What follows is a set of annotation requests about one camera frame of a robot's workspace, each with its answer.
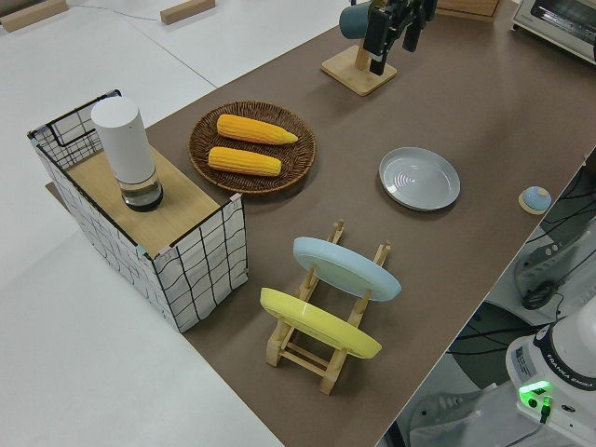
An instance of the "yellow corn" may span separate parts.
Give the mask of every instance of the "yellow corn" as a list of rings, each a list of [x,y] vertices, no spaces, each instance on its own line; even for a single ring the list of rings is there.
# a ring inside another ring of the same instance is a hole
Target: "yellow corn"
[[[281,160],[277,158],[221,146],[210,150],[209,166],[217,170],[265,177],[276,177],[281,172]]]
[[[243,142],[288,144],[298,141],[296,135],[280,126],[237,115],[220,115],[217,119],[217,132],[223,137]]]

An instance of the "white plate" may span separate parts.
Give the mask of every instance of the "white plate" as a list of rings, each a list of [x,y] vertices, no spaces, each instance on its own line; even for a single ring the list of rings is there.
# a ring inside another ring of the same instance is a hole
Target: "white plate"
[[[420,147],[394,149],[381,161],[381,183],[401,205],[433,211],[451,205],[459,196],[459,177],[442,156]]]

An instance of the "white table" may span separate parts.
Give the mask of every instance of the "white table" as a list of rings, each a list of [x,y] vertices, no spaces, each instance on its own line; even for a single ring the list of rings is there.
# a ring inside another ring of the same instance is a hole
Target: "white table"
[[[176,24],[156,21],[180,1],[73,0],[53,18],[0,29],[3,445],[279,445],[92,249],[45,189],[26,138],[113,88],[150,126],[331,28],[347,6],[219,0]]]

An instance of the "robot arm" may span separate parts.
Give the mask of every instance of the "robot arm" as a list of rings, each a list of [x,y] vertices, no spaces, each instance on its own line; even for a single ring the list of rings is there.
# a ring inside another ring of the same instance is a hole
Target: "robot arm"
[[[519,390],[518,409],[582,446],[596,445],[596,297],[574,314],[515,340],[506,364]]]
[[[414,52],[420,33],[435,15],[437,0],[388,0],[386,5],[371,4],[364,49],[371,56],[371,72],[382,75],[393,43],[405,31],[403,48]]]

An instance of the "round woven tray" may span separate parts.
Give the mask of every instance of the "round woven tray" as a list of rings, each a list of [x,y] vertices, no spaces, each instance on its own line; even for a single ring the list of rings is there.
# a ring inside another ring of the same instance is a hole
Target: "round woven tray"
[[[221,114],[246,116],[275,124],[296,135],[298,141],[272,145],[222,137],[217,133],[217,118]],[[260,177],[212,169],[208,157],[213,146],[274,156],[281,160],[281,173],[277,177]],[[243,194],[273,193],[297,183],[313,165],[316,151],[315,136],[302,119],[289,110],[266,102],[233,102],[218,107],[196,123],[188,141],[190,159],[199,174],[224,189]]]

